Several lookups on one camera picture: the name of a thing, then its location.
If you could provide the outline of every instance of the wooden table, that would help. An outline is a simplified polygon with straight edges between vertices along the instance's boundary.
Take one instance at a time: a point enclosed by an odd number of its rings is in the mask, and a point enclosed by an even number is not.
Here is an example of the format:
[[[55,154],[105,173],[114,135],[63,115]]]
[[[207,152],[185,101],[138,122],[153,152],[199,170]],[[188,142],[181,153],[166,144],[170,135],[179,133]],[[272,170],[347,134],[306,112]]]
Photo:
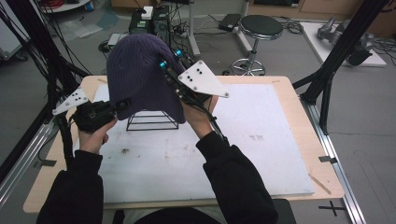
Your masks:
[[[271,84],[276,90],[277,97],[284,110],[286,119],[290,125],[291,132],[301,151],[306,169],[315,187],[315,193],[305,196],[288,196],[290,201],[295,200],[316,200],[316,199],[340,199],[344,196],[344,190],[329,162],[321,162],[318,158],[326,156],[321,143],[305,114],[303,106],[286,77],[218,77],[222,83],[230,84]],[[93,100],[96,89],[100,84],[106,84],[105,76],[85,77],[81,87],[86,92],[90,100]],[[70,110],[67,116],[74,113]],[[72,126],[73,141],[76,142],[77,127]],[[49,150],[47,160],[57,161],[53,167],[42,167],[35,183],[23,205],[26,213],[38,213],[59,171],[64,170],[62,138],[58,134]],[[142,208],[142,207],[165,207],[165,206],[199,206],[216,204],[215,199],[211,200],[187,200],[177,202],[157,202],[157,203],[106,203],[105,209],[118,208]]]

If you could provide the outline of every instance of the beanie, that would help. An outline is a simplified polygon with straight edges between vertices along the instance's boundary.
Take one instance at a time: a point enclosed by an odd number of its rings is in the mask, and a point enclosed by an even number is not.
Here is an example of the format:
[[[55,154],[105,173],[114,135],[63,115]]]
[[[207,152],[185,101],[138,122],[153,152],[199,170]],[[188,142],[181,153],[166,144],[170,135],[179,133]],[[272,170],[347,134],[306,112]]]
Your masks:
[[[110,104],[129,99],[128,108],[118,112],[118,119],[128,119],[142,111],[163,111],[177,123],[186,120],[175,91],[167,84],[160,62],[166,60],[177,73],[183,66],[157,36],[127,35],[111,50],[107,59],[107,82]]]

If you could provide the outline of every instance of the human hand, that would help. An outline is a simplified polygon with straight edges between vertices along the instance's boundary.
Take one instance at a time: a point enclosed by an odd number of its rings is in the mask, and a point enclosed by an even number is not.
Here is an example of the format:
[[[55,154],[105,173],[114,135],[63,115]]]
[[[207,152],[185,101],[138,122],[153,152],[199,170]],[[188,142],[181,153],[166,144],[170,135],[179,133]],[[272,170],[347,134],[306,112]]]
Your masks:
[[[215,109],[218,99],[218,96],[213,96],[205,101],[204,106],[210,111],[210,113]],[[213,131],[206,113],[202,112],[199,108],[186,105],[183,102],[181,102],[181,105],[183,106],[186,121],[190,124],[200,139]]]
[[[113,119],[102,128],[96,130],[94,133],[85,133],[78,130],[79,149],[94,154],[99,154],[102,144],[108,141],[107,131],[110,130],[116,123],[117,119]]]

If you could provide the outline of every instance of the stool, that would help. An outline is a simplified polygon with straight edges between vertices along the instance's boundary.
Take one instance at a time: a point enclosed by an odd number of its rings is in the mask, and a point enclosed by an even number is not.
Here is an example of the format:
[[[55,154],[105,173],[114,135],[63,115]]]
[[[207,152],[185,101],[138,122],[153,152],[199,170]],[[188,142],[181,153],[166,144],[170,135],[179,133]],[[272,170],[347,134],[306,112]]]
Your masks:
[[[282,35],[283,27],[279,21],[262,15],[251,15],[246,16],[239,22],[239,30],[247,36],[255,38],[254,46],[249,53],[248,59],[239,59],[233,63],[231,70],[235,75],[254,76],[254,72],[261,72],[265,75],[264,66],[255,61],[256,49],[259,44],[259,40],[275,40],[280,38]]]

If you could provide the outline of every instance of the black sleeve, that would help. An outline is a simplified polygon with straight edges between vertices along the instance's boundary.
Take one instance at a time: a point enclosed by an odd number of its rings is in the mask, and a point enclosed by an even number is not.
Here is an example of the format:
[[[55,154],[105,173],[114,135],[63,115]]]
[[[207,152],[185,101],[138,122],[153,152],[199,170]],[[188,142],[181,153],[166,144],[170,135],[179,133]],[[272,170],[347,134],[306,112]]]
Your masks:
[[[77,150],[70,169],[56,176],[36,223],[102,223],[102,158]]]
[[[212,132],[196,145],[228,223],[276,223],[277,212],[256,167],[236,146]]]

